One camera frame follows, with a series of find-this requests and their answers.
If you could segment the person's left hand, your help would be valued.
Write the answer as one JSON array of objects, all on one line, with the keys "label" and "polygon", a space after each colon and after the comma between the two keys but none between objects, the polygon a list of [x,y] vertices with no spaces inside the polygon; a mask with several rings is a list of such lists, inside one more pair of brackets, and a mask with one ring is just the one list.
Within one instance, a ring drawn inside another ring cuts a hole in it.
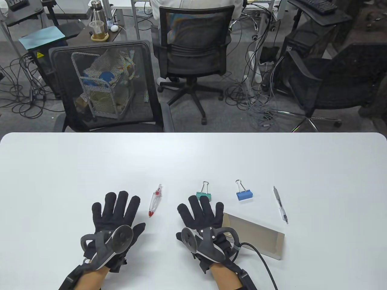
[{"label": "person's left hand", "polygon": [[[119,192],[118,195],[114,192],[109,192],[105,195],[105,205],[102,209],[100,202],[95,202],[92,205],[93,223],[95,233],[101,231],[114,232],[119,226],[131,226],[140,206],[140,197],[134,195],[129,204],[127,204],[128,193],[125,191]],[[138,237],[144,232],[146,224],[139,223],[132,227],[134,236],[127,250],[119,255],[113,256],[105,266],[110,269],[110,272],[119,272],[122,265],[126,265],[126,255],[129,249],[137,242]]]}]

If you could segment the person's right hand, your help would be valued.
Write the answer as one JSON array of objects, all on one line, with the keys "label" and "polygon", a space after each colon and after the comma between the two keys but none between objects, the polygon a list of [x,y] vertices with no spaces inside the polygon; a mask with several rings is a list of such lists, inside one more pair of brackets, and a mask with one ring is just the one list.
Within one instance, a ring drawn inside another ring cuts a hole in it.
[{"label": "person's right hand", "polygon": [[[202,196],[197,199],[195,195],[192,195],[188,198],[188,202],[192,209],[192,214],[190,213],[186,204],[181,203],[178,205],[177,210],[182,218],[183,223],[187,228],[195,230],[199,233],[200,230],[211,227],[212,229],[221,228],[223,224],[224,217],[224,204],[222,202],[217,202],[215,205],[215,214],[211,207],[210,201],[208,197]],[[217,245],[225,254],[226,260],[232,256],[231,254],[231,243],[226,239],[224,234],[218,235],[214,244]],[[198,255],[192,254],[194,259],[198,259],[199,266],[206,274],[209,270],[210,266],[214,264],[214,262],[209,259]]]}]

